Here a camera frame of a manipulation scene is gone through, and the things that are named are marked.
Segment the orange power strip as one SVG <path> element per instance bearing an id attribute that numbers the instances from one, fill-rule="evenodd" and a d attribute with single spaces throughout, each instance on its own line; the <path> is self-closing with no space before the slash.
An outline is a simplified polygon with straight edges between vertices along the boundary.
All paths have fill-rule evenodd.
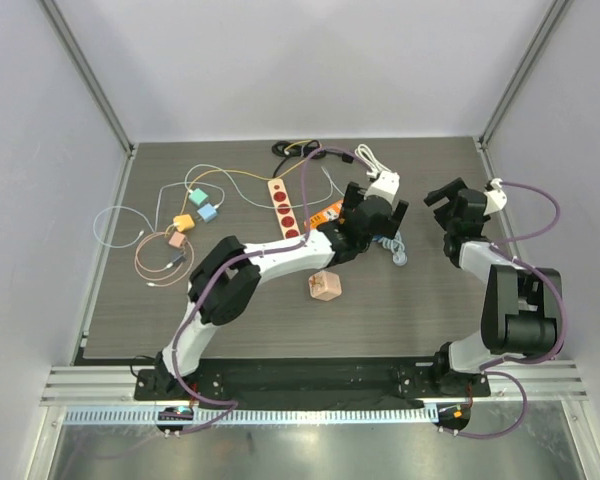
<path id="1" fill-rule="evenodd" d="M 342 204 L 343 200 L 340 199 L 311 215 L 306 222 L 306 227 L 309 229 L 316 229 L 319 225 L 337 220 L 340 217 Z"/>

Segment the beige red power strip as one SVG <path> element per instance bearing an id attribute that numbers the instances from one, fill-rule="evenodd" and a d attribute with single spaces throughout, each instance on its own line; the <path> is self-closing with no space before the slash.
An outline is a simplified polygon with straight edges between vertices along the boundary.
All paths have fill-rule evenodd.
<path id="1" fill-rule="evenodd" d="M 271 179 L 267 182 L 267 187 L 283 238 L 298 237 L 300 230 L 284 181 L 280 178 Z"/>

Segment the pink cube socket adapter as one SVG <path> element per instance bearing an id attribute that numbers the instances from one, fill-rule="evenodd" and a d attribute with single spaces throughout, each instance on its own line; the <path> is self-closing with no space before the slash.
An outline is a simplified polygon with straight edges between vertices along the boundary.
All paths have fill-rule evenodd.
<path id="1" fill-rule="evenodd" d="M 340 277 L 326 270 L 313 274 L 308 279 L 309 294 L 313 299 L 331 301 L 342 294 Z"/>

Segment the light blue charger plug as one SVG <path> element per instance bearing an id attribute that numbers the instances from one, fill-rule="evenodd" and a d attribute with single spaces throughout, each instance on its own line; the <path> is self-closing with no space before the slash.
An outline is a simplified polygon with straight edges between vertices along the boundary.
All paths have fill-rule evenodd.
<path id="1" fill-rule="evenodd" d="M 218 209 L 218 205 L 207 203 L 197 209 L 197 214 L 203 222 L 209 223 L 218 216 Z"/>

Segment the teal charger plug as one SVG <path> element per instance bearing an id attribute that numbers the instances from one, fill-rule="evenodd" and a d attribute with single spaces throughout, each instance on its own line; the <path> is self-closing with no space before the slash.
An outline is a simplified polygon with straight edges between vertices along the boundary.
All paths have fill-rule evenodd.
<path id="1" fill-rule="evenodd" d="M 209 199 L 209 196 L 201 189 L 196 188 L 189 191 L 188 200 L 196 207 L 203 206 Z"/>

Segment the yellow charger plug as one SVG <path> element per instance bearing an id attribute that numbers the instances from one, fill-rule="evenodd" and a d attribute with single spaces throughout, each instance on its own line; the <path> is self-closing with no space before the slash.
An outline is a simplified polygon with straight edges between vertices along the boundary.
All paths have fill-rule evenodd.
<path id="1" fill-rule="evenodd" d="M 192 230 L 195 227 L 195 221 L 189 214 L 177 215 L 173 218 L 173 226 L 179 233 Z"/>

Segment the pink charger plug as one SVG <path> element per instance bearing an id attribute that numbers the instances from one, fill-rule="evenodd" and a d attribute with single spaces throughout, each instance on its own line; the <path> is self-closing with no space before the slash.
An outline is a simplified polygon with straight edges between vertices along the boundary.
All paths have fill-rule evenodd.
<path id="1" fill-rule="evenodd" d="M 186 235 L 178 231 L 174 231 L 169 237 L 168 245 L 176 249 L 183 249 L 187 242 L 188 238 Z"/>

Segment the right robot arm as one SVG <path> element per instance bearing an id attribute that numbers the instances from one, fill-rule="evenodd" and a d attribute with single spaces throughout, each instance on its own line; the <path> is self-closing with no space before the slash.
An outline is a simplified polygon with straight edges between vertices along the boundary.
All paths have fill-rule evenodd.
<path id="1" fill-rule="evenodd" d="M 486 222 L 507 204 L 506 186 L 494 178 L 484 190 L 475 190 L 455 179 L 424 199 L 445 232 L 445 255 L 486 286 L 478 331 L 445 343 L 433 358 L 431 383 L 442 396 L 468 393 L 484 381 L 488 368 L 506 361 L 542 363 L 564 344 L 559 272 L 509 256 L 500 242 L 483 234 Z"/>

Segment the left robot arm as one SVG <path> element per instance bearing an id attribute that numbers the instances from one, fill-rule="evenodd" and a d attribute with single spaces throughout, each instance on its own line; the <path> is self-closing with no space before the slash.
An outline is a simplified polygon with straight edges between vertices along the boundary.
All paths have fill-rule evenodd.
<path id="1" fill-rule="evenodd" d="M 394 237 L 408 208 L 395 199 L 398 189 L 398 175 L 383 172 L 368 188 L 349 183 L 339 216 L 302 237 L 261 244 L 222 239 L 189 277 L 183 320 L 156 357 L 151 390 L 163 398 L 185 397 L 216 330 L 236 320 L 262 284 L 348 263 L 375 237 Z"/>

